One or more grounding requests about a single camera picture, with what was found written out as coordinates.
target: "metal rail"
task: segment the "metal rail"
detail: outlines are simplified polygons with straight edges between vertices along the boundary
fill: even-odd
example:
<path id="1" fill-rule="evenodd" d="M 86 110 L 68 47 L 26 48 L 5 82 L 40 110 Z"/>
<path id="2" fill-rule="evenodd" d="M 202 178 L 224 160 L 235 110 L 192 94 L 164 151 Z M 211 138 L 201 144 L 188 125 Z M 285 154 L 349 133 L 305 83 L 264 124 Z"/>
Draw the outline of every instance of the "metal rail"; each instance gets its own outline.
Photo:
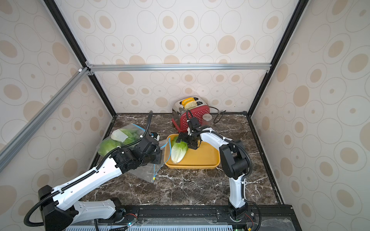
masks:
<path id="1" fill-rule="evenodd" d="M 96 65 L 91 71 L 269 70 L 270 63 Z"/>
<path id="2" fill-rule="evenodd" d="M 64 87 L 39 111 L 39 113 L 5 146 L 0 153 L 0 172 L 37 132 L 77 84 L 87 76 L 87 67 L 76 73 Z"/>

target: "plastic bag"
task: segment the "plastic bag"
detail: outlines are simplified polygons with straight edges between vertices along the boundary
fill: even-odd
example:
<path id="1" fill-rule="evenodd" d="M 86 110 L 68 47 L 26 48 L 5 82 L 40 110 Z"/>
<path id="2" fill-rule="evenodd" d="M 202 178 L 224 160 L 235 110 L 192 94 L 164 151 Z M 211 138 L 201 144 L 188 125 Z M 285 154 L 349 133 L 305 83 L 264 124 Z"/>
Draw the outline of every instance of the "plastic bag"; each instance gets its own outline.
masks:
<path id="1" fill-rule="evenodd" d="M 105 156 L 117 146 L 128 145 L 140 139 L 140 135 L 143 135 L 144 132 L 145 129 L 133 123 L 116 129 L 110 136 L 100 142 L 100 144 L 97 146 L 98 153 L 100 156 Z"/>
<path id="2" fill-rule="evenodd" d="M 161 157 L 161 162 L 159 164 L 147 164 L 145 166 L 140 166 L 137 169 L 131 169 L 128 171 L 129 173 L 134 174 L 135 176 L 146 180 L 147 182 L 153 183 L 155 176 L 157 175 L 159 169 L 165 165 L 165 163 L 169 160 L 164 160 L 164 149 L 165 147 L 169 145 L 170 151 L 171 151 L 171 141 L 170 139 L 165 139 L 159 142 L 159 146 L 161 147 L 162 150 L 162 157 Z"/>
<path id="3" fill-rule="evenodd" d="M 145 132 L 144 128 L 139 127 L 138 125 L 133 124 L 133 123 L 131 123 L 129 125 L 126 125 L 122 128 L 116 129 L 112 132 L 112 134 L 110 136 L 105 138 L 97 146 L 98 153 L 101 156 L 105 156 L 108 152 L 110 152 L 112 149 L 116 148 L 117 146 L 127 145 L 127 144 L 130 144 L 130 143 L 140 139 L 140 135 L 143 135 L 144 132 Z M 165 140 L 162 140 L 162 141 L 159 142 L 159 146 L 161 147 L 161 150 L 163 150 L 163 153 L 164 153 L 164 148 L 166 147 L 166 145 L 169 145 L 169 147 L 171 149 L 171 142 L 169 141 L 169 139 L 165 139 Z M 143 180 L 146 180 L 148 182 L 153 183 L 155 175 L 157 174 L 159 169 L 167 161 L 168 160 L 166 160 L 166 161 L 163 160 L 163 154 L 162 154 L 162 159 L 161 159 L 160 164 L 148 163 L 145 166 L 140 166 L 137 169 L 131 169 L 128 172 L 132 173 L 133 175 L 135 175 L 135 176 L 137 176 L 137 177 L 139 177 Z"/>

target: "red wire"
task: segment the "red wire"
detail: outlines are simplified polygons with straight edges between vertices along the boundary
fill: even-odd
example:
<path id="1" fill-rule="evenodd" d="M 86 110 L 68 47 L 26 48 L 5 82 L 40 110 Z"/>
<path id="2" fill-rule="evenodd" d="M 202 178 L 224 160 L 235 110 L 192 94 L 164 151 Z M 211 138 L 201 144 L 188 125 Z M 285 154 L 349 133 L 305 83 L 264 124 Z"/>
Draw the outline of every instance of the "red wire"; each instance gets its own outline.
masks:
<path id="1" fill-rule="evenodd" d="M 128 214 L 126 214 L 126 215 L 132 215 L 132 216 L 134 216 L 134 217 L 136 217 L 136 219 L 138 218 L 135 214 L 133 214 L 133 213 L 128 213 Z"/>
<path id="2" fill-rule="evenodd" d="M 244 215 L 246 215 L 247 217 L 250 218 L 250 216 L 248 216 L 247 214 L 244 214 Z M 252 218 L 250 218 L 250 220 L 252 221 L 252 227 L 253 227 L 254 222 L 253 222 Z"/>

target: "patterned wallpaper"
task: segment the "patterned wallpaper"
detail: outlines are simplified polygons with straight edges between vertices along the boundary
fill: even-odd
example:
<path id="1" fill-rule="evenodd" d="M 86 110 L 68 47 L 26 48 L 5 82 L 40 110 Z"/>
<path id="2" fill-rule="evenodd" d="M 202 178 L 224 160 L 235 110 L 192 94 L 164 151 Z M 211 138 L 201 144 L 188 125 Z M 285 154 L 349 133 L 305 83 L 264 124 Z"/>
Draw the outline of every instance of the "patterned wallpaper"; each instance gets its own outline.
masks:
<path id="1" fill-rule="evenodd" d="M 297 0 L 55 0 L 92 64 L 270 62 Z"/>
<path id="2" fill-rule="evenodd" d="M 370 227 L 370 1 L 311 1 L 253 115 L 303 231 Z"/>
<path id="3" fill-rule="evenodd" d="M 0 149 L 79 66 L 40 2 L 0 1 Z M 1 231 L 43 230 L 23 224 L 37 191 L 85 172 L 110 119 L 86 77 L 0 173 Z"/>
<path id="4" fill-rule="evenodd" d="M 0 150 L 79 66 L 37 0 L 0 2 Z"/>
<path id="5" fill-rule="evenodd" d="M 37 191 L 89 168 L 111 119 L 98 97 L 86 77 L 0 173 L 1 231 L 31 230 L 23 218 L 37 203 Z M 42 221 L 39 210 L 31 221 Z"/>
<path id="6" fill-rule="evenodd" d="M 194 95 L 219 110 L 247 111 L 265 73 L 265 70 L 113 71 L 95 75 L 116 112 L 168 113 L 174 103 Z"/>

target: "ventilation grille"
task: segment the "ventilation grille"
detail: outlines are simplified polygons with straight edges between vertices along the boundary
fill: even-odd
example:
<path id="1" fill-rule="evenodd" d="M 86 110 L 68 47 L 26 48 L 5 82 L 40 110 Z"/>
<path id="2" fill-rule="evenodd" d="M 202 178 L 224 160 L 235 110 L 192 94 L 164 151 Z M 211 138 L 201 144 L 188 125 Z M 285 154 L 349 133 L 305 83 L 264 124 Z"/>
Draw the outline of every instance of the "ventilation grille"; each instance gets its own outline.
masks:
<path id="1" fill-rule="evenodd" d="M 99 231 L 118 228 L 116 225 L 99 226 Z M 93 225 L 71 225 L 65 231 L 95 231 Z M 131 226 L 127 231 L 233 231 L 231 225 L 142 225 Z"/>

